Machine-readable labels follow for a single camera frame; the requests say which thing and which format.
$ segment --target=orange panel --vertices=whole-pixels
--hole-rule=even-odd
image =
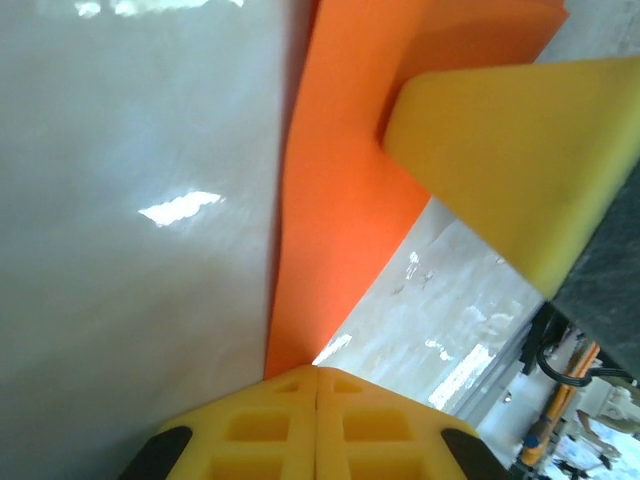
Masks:
[[[285,158],[267,377],[315,358],[429,198],[380,147],[400,86],[531,62],[565,18],[547,0],[320,2]]]

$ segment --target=white surface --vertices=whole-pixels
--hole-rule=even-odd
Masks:
[[[260,380],[307,18],[5,2],[0,477],[115,478],[162,421]]]
[[[571,13],[540,62],[640,54],[640,0],[565,0]]]

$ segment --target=white floor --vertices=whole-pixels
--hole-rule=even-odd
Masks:
[[[640,53],[640,0],[567,4],[544,61]],[[307,17],[301,0],[4,6],[3,477],[114,478],[162,420],[260,379]],[[322,363],[449,410],[538,302],[432,202]]]

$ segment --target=black rubber pad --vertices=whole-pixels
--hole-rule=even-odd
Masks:
[[[151,437],[131,461],[120,480],[164,480],[191,440],[188,427],[174,427]]]
[[[447,428],[441,435],[468,480],[507,478],[507,471],[479,438],[455,428]]]

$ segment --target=yellow plastic part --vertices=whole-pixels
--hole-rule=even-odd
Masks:
[[[339,370],[305,366],[177,417],[169,480],[463,480],[441,432],[464,422]],[[484,465],[478,465],[481,472]]]
[[[551,298],[640,156],[640,57],[421,75],[384,145]]]
[[[464,480],[441,432],[466,423],[340,370],[318,377],[316,480]]]
[[[193,431],[168,480],[304,480],[315,463],[318,370],[299,367],[174,418]]]

